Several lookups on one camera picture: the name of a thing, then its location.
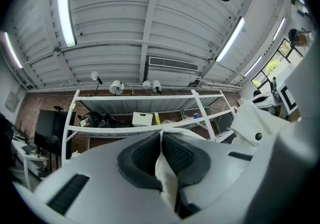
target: black circle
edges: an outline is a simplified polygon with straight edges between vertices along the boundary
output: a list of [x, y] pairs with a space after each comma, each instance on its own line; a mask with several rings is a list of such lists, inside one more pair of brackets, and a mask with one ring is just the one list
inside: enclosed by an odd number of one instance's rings
[[256, 140], [260, 140], [262, 139], [262, 134], [258, 132], [255, 137], [256, 137]]

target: window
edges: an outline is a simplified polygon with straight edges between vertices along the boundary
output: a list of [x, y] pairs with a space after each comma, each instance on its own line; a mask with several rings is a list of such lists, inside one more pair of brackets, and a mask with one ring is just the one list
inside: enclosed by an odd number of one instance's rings
[[273, 77], [279, 76], [290, 64], [297, 67], [301, 60], [301, 53], [292, 49], [289, 41], [284, 39], [269, 62], [251, 81], [261, 93], [269, 92]]

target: ceiling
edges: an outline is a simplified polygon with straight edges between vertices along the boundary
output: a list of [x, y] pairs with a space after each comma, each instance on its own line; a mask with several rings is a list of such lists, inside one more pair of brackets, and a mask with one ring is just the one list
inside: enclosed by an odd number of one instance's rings
[[[67, 48], [57, 0], [14, 0], [3, 24], [23, 65], [15, 70], [27, 90], [75, 89], [121, 80], [141, 84], [152, 71], [192, 75], [207, 82], [236, 85], [241, 72], [276, 24], [284, 0], [70, 0], [77, 44]], [[213, 59], [235, 28], [246, 23], [220, 65]], [[54, 53], [54, 47], [61, 54]], [[198, 65], [198, 71], [150, 67], [148, 57]]]

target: brick wall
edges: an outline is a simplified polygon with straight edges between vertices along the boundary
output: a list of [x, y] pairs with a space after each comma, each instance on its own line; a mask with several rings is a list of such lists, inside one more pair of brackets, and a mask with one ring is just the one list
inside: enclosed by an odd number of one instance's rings
[[[93, 95], [94, 91], [81, 91], [80, 95], [86, 96], [86, 95]], [[129, 95], [131, 91], [124, 91], [123, 95]], [[188, 95], [190, 94], [190, 91], [162, 91], [164, 95]], [[145, 95], [145, 91], [135, 91], [135, 95]], [[199, 94], [218, 94], [218, 92], [204, 92], [201, 91]], [[103, 96], [111, 96], [109, 91], [106, 90], [100, 90], [98, 91], [97, 95], [103, 95]], [[38, 120], [38, 115], [40, 110], [54, 110], [53, 106], [58, 105], [61, 106], [64, 111], [69, 110], [69, 106], [71, 104], [71, 101], [73, 99], [74, 92], [65, 92], [65, 93], [38, 93], [38, 94], [27, 94], [25, 96], [25, 99], [21, 105], [21, 108], [19, 110], [17, 119], [16, 119], [16, 126], [20, 128], [22, 132], [26, 135], [27, 139], [29, 140], [34, 136], [35, 130], [36, 130], [36, 124]], [[238, 106], [237, 100], [240, 98], [238, 93], [225, 93], [225, 96], [232, 106]], [[210, 106], [210, 110], [207, 109], [208, 114], [217, 113], [222, 111], [223, 109], [227, 109], [227, 104], [223, 98], [219, 98], [214, 104]], [[77, 103], [74, 111], [76, 112], [76, 118], [75, 118], [75, 125], [79, 126], [79, 120], [77, 119], [77, 115], [84, 115], [88, 112], [88, 110], [81, 104]], [[192, 117], [192, 115], [197, 112], [200, 115], [199, 111], [187, 111], [187, 115]], [[172, 121], [181, 121], [181, 115], [180, 113], [169, 113], [169, 114], [159, 114], [161, 122], [168, 119]], [[126, 119], [132, 119], [131, 116], [126, 117], [116, 117], [118, 120], [126, 120]], [[203, 137], [208, 138], [208, 132], [201, 128], [196, 127], [193, 129], [195, 132], [200, 134]], [[91, 139], [90, 140], [90, 146], [95, 147], [101, 144], [106, 144], [115, 141], [114, 139]], [[75, 152], [78, 150], [78, 152], [84, 152], [86, 150], [86, 135], [78, 135], [72, 138], [72, 152]]]

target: air conditioning vent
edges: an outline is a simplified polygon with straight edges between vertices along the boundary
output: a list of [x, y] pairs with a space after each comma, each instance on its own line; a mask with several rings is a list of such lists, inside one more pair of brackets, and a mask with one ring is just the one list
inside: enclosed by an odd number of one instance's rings
[[167, 58], [149, 57], [149, 65], [179, 68], [179, 69], [190, 70], [190, 71], [198, 71], [198, 65], [191, 64], [184, 61], [167, 59]]

